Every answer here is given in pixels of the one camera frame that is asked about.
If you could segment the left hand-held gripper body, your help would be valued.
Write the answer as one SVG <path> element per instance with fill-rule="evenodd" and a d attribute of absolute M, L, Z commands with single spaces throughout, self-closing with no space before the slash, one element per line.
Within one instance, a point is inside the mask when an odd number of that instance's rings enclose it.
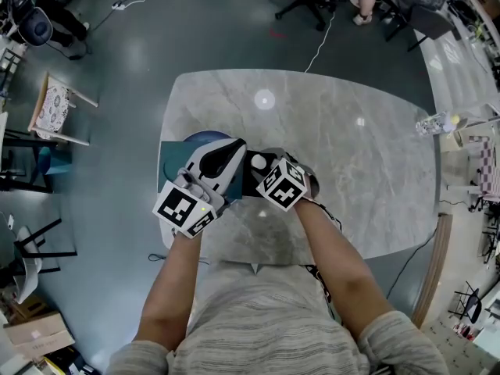
<path fill-rule="evenodd" d="M 188 238 L 200 234 L 230 205 L 227 189 L 247 152 L 241 138 L 226 138 L 198 147 L 164 184 L 153 213 Z"/>

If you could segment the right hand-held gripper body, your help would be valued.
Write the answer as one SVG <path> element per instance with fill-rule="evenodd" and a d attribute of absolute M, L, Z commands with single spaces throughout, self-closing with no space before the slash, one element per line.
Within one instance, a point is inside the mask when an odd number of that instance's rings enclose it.
<path fill-rule="evenodd" d="M 287 212 L 300 199 L 314 199 L 320 185 L 314 171 L 282 148 L 267 148 L 255 155 L 256 190 Z"/>

